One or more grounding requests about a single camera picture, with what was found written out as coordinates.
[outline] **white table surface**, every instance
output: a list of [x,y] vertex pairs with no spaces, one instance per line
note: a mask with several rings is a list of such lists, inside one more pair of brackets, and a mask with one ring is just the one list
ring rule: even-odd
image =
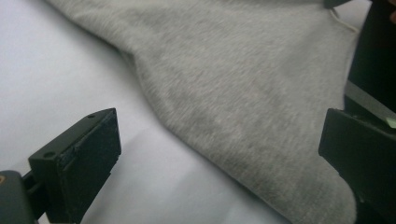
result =
[[0,77],[0,170],[26,174],[54,137],[117,108],[122,154],[83,223],[289,223],[166,131],[117,50],[44,1],[0,1]]

